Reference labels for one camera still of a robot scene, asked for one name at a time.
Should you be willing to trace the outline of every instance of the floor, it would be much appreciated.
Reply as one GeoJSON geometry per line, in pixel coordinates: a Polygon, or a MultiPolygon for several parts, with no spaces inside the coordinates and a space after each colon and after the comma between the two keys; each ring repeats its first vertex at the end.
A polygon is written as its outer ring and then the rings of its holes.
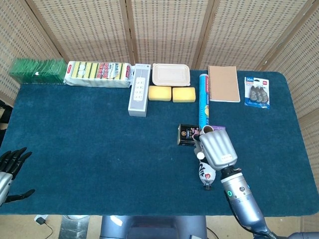
{"type": "MultiPolygon", "coordinates": [[[[10,239],[45,239],[51,230],[46,225],[38,225],[33,219],[35,215],[6,215],[0,216],[0,238],[10,239]]],[[[47,224],[53,228],[49,239],[58,239],[62,216],[50,215],[47,224]]],[[[101,216],[91,216],[87,239],[99,239],[101,229],[101,216]]],[[[280,236],[289,236],[301,229],[300,217],[266,218],[269,228],[280,236]]],[[[243,230],[231,216],[207,217],[207,226],[218,235],[220,239],[249,239],[252,235],[243,230]]],[[[208,232],[210,239],[216,239],[208,232]]]]}

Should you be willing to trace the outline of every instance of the sponge pack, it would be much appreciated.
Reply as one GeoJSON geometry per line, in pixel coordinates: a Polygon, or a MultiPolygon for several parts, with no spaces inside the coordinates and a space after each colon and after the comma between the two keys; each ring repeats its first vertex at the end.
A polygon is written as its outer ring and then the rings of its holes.
{"type": "MultiPolygon", "coordinates": [[[[150,101],[170,101],[172,90],[170,86],[150,86],[149,100],[150,101]]],[[[173,88],[173,102],[185,103],[195,102],[196,93],[194,87],[176,87],[173,88]]]]}
{"type": "Polygon", "coordinates": [[[9,74],[20,84],[63,84],[66,66],[63,59],[16,58],[9,74]]]}

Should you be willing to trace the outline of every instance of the blue cylindrical tube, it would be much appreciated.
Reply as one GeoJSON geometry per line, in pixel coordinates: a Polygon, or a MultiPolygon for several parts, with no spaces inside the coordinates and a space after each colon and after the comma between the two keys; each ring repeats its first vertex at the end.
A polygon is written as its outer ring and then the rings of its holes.
{"type": "Polygon", "coordinates": [[[209,82],[208,75],[199,76],[199,128],[209,125],[209,82]]]}

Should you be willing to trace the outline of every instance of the white packaging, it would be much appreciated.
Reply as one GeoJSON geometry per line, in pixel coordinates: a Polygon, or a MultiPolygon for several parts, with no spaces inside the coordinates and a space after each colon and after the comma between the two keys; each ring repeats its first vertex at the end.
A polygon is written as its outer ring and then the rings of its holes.
{"type": "Polygon", "coordinates": [[[64,83],[70,86],[129,88],[134,68],[129,63],[70,61],[64,83]]]}
{"type": "Polygon", "coordinates": [[[245,77],[245,105],[269,109],[269,80],[245,77]]]}
{"type": "Polygon", "coordinates": [[[156,86],[190,86],[189,67],[183,64],[153,64],[152,81],[156,86]]]}

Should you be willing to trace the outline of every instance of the woven room divider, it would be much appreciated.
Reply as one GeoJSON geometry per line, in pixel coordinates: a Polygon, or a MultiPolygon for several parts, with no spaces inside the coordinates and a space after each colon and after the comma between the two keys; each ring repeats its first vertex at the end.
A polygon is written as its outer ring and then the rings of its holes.
{"type": "Polygon", "coordinates": [[[8,75],[15,57],[61,57],[24,1],[0,4],[0,99],[13,106],[19,84],[8,75]]]}
{"type": "Polygon", "coordinates": [[[237,66],[253,70],[307,0],[219,0],[211,14],[197,68],[237,66]]]}
{"type": "MultiPolygon", "coordinates": [[[[308,158],[319,190],[319,3],[266,67],[282,72],[289,83],[308,158]]],[[[316,231],[319,214],[303,217],[302,230],[316,231]]]]}
{"type": "Polygon", "coordinates": [[[134,64],[124,0],[26,0],[63,58],[134,64]]]}
{"type": "Polygon", "coordinates": [[[186,64],[197,60],[211,0],[127,0],[136,61],[186,64]]]}

